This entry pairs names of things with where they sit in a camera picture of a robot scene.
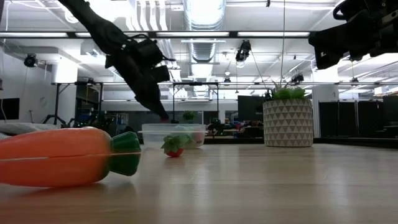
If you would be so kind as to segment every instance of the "toy carrot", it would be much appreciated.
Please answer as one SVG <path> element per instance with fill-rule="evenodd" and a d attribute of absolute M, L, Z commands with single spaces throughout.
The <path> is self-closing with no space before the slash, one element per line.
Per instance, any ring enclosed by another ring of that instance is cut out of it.
<path fill-rule="evenodd" d="M 0 183 L 69 187 L 102 180 L 109 171 L 134 175 L 141 149 L 134 133 L 111 139 L 99 129 L 58 129 L 0 140 Z"/>

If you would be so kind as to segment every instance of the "green plant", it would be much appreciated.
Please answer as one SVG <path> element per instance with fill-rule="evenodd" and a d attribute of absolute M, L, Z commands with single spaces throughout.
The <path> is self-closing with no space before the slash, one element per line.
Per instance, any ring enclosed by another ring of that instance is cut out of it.
<path fill-rule="evenodd" d="M 182 117 L 184 118 L 185 121 L 191 121 L 195 118 L 196 112 L 194 111 L 186 111 Z"/>
<path fill-rule="evenodd" d="M 274 80 L 272 81 L 275 85 L 275 88 L 272 90 L 272 99 L 273 100 L 288 100 L 288 99 L 304 99 L 305 98 L 305 90 L 300 87 L 297 88 L 289 88 L 291 83 L 286 83 L 285 86 L 282 86 L 282 82 L 276 83 Z"/>

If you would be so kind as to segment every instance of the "wooden table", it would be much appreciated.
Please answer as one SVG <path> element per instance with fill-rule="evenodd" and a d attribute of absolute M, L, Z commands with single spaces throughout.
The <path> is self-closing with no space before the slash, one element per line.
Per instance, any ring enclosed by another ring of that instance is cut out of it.
<path fill-rule="evenodd" d="M 171 159 L 147 149 L 133 177 L 70 189 L 0 185 L 0 223 L 396 224 L 398 152 L 217 145 Z"/>
<path fill-rule="evenodd" d="M 205 136 L 205 139 L 234 139 L 234 136 Z"/>
<path fill-rule="evenodd" d="M 238 129 L 227 129 L 227 130 L 223 130 L 223 132 L 239 132 Z"/>

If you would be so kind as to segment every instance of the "orange carrot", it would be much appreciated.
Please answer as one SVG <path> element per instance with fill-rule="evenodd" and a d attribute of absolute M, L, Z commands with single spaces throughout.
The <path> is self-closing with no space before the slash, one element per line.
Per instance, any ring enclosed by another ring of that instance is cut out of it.
<path fill-rule="evenodd" d="M 112 144 L 99 129 L 59 129 L 0 140 L 0 183 L 68 187 L 97 182 L 109 172 Z"/>

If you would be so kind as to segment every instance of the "white patterned planter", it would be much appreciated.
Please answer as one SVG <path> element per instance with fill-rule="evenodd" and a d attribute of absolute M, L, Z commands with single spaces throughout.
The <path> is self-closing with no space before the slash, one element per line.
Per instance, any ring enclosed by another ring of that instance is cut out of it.
<path fill-rule="evenodd" d="M 266 146 L 312 146 L 313 118 L 310 100 L 268 101 L 263 104 L 263 110 Z"/>

